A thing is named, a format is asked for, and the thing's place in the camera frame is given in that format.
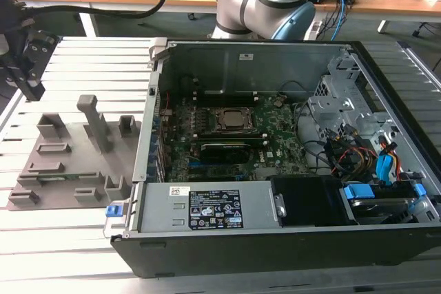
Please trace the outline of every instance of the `blue latch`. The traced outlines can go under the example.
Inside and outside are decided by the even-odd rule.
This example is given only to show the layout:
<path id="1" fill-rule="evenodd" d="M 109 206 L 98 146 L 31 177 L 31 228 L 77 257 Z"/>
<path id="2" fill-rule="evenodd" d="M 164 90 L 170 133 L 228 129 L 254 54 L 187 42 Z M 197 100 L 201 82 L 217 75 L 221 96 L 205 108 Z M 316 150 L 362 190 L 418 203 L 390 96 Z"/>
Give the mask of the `blue latch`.
<path id="1" fill-rule="evenodd" d="M 426 189 L 424 188 L 424 186 L 422 186 L 422 184 L 420 184 L 420 183 L 415 184 L 415 186 L 413 188 L 415 189 L 418 196 L 425 196 L 426 195 Z"/>
<path id="2" fill-rule="evenodd" d="M 375 194 L 373 194 L 371 185 L 369 184 L 349 184 L 344 188 L 344 190 L 348 200 L 375 198 Z"/>
<path id="3" fill-rule="evenodd" d="M 118 204 L 111 204 L 105 208 L 106 217 L 122 217 L 123 216 L 123 206 Z"/>
<path id="4" fill-rule="evenodd" d="M 393 158 L 390 155 L 379 155 L 377 159 L 376 172 L 379 180 L 382 180 L 386 186 L 392 185 L 389 179 L 389 172 L 392 170 Z"/>

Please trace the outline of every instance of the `gray floor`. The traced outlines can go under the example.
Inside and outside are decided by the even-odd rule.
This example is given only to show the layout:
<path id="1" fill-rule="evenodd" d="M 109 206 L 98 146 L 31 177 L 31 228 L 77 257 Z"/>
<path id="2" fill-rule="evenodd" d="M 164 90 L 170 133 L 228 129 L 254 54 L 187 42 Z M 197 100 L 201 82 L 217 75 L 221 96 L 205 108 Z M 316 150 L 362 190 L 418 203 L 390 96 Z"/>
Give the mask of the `gray floor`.
<path id="1" fill-rule="evenodd" d="M 153 37 L 167 36 L 172 38 L 204 39 L 212 32 L 216 18 L 213 14 L 196 14 L 197 20 L 190 21 L 186 14 L 181 13 L 156 13 L 144 20 L 114 19 L 98 16 L 96 18 L 101 36 L 131 36 Z M 347 22 L 342 26 L 339 41 L 406 41 L 415 52 L 432 67 L 441 57 L 441 29 L 435 30 L 434 35 L 421 30 L 420 37 L 412 37 L 412 32 L 419 23 L 392 22 L 386 34 L 378 34 L 376 29 L 378 21 L 361 21 L 351 19 L 349 13 Z M 85 36 L 78 17 L 69 13 L 45 14 L 36 18 L 35 28 L 47 30 L 65 36 Z M 331 38 L 328 33 L 325 39 Z M 441 74 L 441 65 L 437 68 Z M 0 80 L 0 112 L 8 103 L 6 97 L 11 97 L 14 89 L 5 81 Z"/>

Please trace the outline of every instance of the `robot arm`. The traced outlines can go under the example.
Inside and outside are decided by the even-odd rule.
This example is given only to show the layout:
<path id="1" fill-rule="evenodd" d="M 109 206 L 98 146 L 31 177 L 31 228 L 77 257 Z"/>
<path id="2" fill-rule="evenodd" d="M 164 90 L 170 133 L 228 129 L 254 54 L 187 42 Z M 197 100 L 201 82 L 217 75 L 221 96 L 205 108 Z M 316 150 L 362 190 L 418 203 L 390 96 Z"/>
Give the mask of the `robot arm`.
<path id="1" fill-rule="evenodd" d="M 40 78 L 59 38 L 33 30 L 23 3 L 0 0 L 0 11 L 0 78 L 28 100 L 40 100 L 45 91 Z"/>
<path id="2" fill-rule="evenodd" d="M 315 12 L 307 0 L 218 0 L 212 38 L 303 39 Z"/>

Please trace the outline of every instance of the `cpu socket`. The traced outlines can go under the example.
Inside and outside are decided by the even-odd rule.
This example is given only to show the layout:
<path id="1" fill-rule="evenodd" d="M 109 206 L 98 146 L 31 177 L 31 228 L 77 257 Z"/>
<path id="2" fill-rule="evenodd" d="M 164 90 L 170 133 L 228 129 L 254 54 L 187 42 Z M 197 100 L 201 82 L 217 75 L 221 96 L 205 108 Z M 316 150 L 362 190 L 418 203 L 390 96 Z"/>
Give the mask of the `cpu socket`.
<path id="1" fill-rule="evenodd" d="M 216 112 L 216 131 L 248 130 L 253 128 L 248 108 L 224 108 Z"/>

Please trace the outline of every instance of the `blue cable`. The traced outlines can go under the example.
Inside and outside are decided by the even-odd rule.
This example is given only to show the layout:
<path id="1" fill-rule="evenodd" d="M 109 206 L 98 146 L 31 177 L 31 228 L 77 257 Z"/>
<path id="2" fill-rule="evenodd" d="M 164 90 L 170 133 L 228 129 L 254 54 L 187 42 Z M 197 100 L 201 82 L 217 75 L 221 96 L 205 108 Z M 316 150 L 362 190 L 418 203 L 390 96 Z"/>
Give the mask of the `blue cable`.
<path id="1" fill-rule="evenodd" d="M 341 23 L 342 23 L 342 18 L 343 18 L 343 13 L 345 12 L 345 0 L 341 0 L 341 1 L 342 1 L 342 11 L 340 12 L 340 17 L 338 18 L 337 28 L 336 28 L 336 30 L 334 31 L 334 34 L 331 37 L 332 41 L 335 39 L 335 37 L 337 36 L 338 32 L 340 31 Z"/>

